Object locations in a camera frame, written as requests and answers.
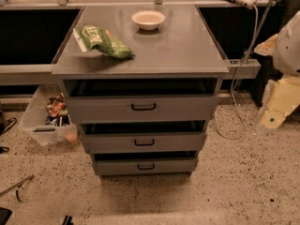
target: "clear plastic container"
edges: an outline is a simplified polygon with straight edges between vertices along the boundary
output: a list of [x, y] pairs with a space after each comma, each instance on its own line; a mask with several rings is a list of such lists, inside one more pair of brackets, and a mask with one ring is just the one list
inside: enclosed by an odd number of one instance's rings
[[20, 121], [19, 129], [26, 131], [41, 145], [54, 143], [76, 143], [78, 132], [75, 124], [68, 126], [47, 126], [45, 121], [48, 115], [46, 105], [49, 98], [55, 98], [60, 93], [58, 85], [40, 85]]

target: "white bowl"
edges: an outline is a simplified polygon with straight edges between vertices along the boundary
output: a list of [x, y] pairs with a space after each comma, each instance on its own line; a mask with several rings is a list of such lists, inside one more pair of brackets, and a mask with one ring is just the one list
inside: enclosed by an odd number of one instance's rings
[[164, 22], [165, 15], [159, 11], [145, 10], [138, 11], [132, 15], [132, 20], [143, 30], [154, 30], [158, 25]]

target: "metal rod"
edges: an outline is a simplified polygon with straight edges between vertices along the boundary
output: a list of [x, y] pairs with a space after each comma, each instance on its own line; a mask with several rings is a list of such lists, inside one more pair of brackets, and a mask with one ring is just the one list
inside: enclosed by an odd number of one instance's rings
[[10, 192], [12, 189], [14, 188], [19, 188], [20, 186], [22, 186], [25, 182], [31, 180], [34, 178], [34, 175], [30, 175], [30, 176], [27, 176], [25, 179], [23, 179], [21, 182], [9, 187], [8, 189], [4, 190], [3, 192], [0, 193], [0, 198], [4, 195], [6, 195], [8, 192]]

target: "snack bag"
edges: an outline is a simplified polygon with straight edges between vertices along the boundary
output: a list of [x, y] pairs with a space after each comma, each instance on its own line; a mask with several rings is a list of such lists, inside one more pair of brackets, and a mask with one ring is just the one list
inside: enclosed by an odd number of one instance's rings
[[73, 34], [83, 52], [97, 49], [108, 56], [118, 59], [135, 56], [128, 46], [107, 29], [94, 25], [86, 25], [82, 28], [74, 28]]

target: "speckled floor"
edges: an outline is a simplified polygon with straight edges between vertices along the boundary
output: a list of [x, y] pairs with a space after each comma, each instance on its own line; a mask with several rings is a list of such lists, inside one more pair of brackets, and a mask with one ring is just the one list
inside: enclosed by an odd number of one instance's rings
[[[13, 211], [7, 225], [62, 224], [300, 224], [300, 115], [276, 133], [256, 133], [257, 106], [238, 100], [247, 132], [239, 140], [218, 135], [215, 120], [196, 171], [185, 174], [100, 179], [78, 144], [40, 146], [18, 127], [0, 137], [0, 191], [33, 174], [21, 189], [0, 198]], [[22, 112], [6, 118], [21, 119]], [[241, 130], [228, 98], [217, 107], [224, 133]]]

